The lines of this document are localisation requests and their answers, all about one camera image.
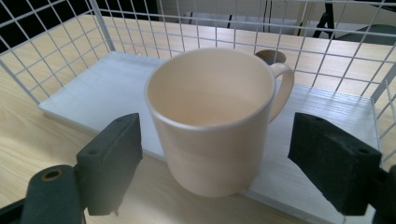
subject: mug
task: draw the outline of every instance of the mug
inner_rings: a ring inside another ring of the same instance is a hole
[[[285,64],[269,66],[236,49],[195,49],[163,63],[148,79],[145,100],[175,180],[207,197],[248,187],[259,172],[268,123],[293,84]]]

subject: white wire grid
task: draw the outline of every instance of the white wire grid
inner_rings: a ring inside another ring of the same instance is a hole
[[[286,64],[294,69],[297,84],[372,98],[383,162],[388,167],[396,163],[396,81],[393,81],[396,43],[387,46],[365,43],[371,36],[396,38],[395,33],[370,32],[370,28],[379,23],[396,26],[396,12],[384,9],[396,7],[396,3],[158,0],[155,2],[158,12],[149,12],[148,5],[153,2],[144,0],[146,10],[137,12],[132,0],[104,1],[99,5],[95,0],[84,1],[88,10],[82,14],[77,14],[74,6],[65,0],[49,0],[43,7],[33,7],[27,1],[31,11],[17,17],[0,1],[10,17],[0,24],[0,29],[14,24],[26,37],[24,43],[10,46],[0,33],[0,40],[7,47],[0,55],[1,67],[37,104],[111,50],[167,59],[186,50],[207,47],[242,49],[251,53],[274,49],[287,56]],[[64,2],[74,14],[69,21],[62,21],[55,9]],[[125,3],[132,10],[123,9]],[[325,3],[333,6],[334,29],[316,27],[325,11]],[[49,8],[60,23],[50,29],[39,16]],[[32,16],[45,30],[34,37],[21,25],[21,20]],[[138,16],[147,19],[130,19]],[[368,29],[360,30],[356,24]],[[317,30],[322,31],[320,39],[312,38]],[[332,32],[330,39],[325,32]],[[345,34],[361,35],[360,41],[336,40]],[[365,73],[355,72],[362,67]]]

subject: white tray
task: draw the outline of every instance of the white tray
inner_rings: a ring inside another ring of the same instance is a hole
[[[162,62],[110,52],[39,107],[57,118],[96,132],[102,131],[115,118],[137,112],[145,152],[164,160],[144,102],[145,83]],[[343,223],[344,217],[287,158],[295,112],[320,116],[379,148],[374,106],[370,99],[295,86],[285,108],[269,126],[260,175],[241,193],[310,222]],[[373,209],[370,208],[365,217],[347,217],[346,223],[369,223],[372,216]]]

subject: wire rack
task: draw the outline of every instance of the wire rack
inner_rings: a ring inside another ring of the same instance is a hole
[[[109,52],[165,60],[199,48],[272,49],[286,56],[296,85],[370,99],[383,165],[396,164],[394,1],[48,0],[18,7],[0,1],[0,67],[38,105]]]

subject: mug rim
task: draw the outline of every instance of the mug rim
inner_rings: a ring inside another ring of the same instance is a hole
[[[158,70],[161,69],[161,67],[163,65],[165,65],[166,63],[170,63],[172,61],[177,60],[180,57],[183,57],[186,54],[193,54],[197,51],[211,51],[211,50],[224,50],[224,51],[230,51],[232,53],[240,53],[240,54],[245,54],[246,56],[250,57],[252,60],[256,60],[257,62],[261,63],[263,65],[263,67],[265,67],[265,69],[269,72],[270,79],[271,79],[271,83],[272,83],[272,90],[271,93],[269,95],[269,97],[256,109],[254,110],[251,114],[242,117],[241,119],[232,121],[232,122],[228,122],[228,123],[223,123],[223,124],[218,124],[218,125],[211,125],[211,126],[199,126],[199,125],[190,125],[190,124],[185,124],[182,122],[178,122],[175,121],[173,119],[169,119],[168,117],[164,116],[163,114],[161,114],[157,109],[155,109],[155,107],[151,104],[150,100],[149,100],[149,83],[151,81],[151,79],[155,76],[155,74],[157,73]],[[150,74],[150,76],[148,77],[148,80],[146,82],[145,85],[145,101],[146,101],[146,105],[148,107],[148,110],[150,113],[152,113],[156,118],[164,121],[165,123],[168,123],[171,126],[176,126],[179,128],[182,128],[184,130],[191,130],[191,131],[208,131],[208,130],[217,130],[217,129],[227,129],[233,126],[238,126],[244,122],[246,122],[249,119],[252,119],[254,117],[256,117],[257,115],[260,114],[260,112],[262,112],[274,99],[275,97],[275,93],[276,93],[276,79],[275,79],[275,75],[273,70],[271,69],[270,65],[268,65],[264,60],[260,59],[259,57],[257,57],[254,54],[249,54],[245,51],[242,51],[240,49],[226,49],[226,48],[205,48],[205,49],[192,49],[189,51],[185,51],[182,52],[168,60],[166,60],[165,62],[163,62],[159,67],[157,67],[154,71],[152,71],[152,73]]]

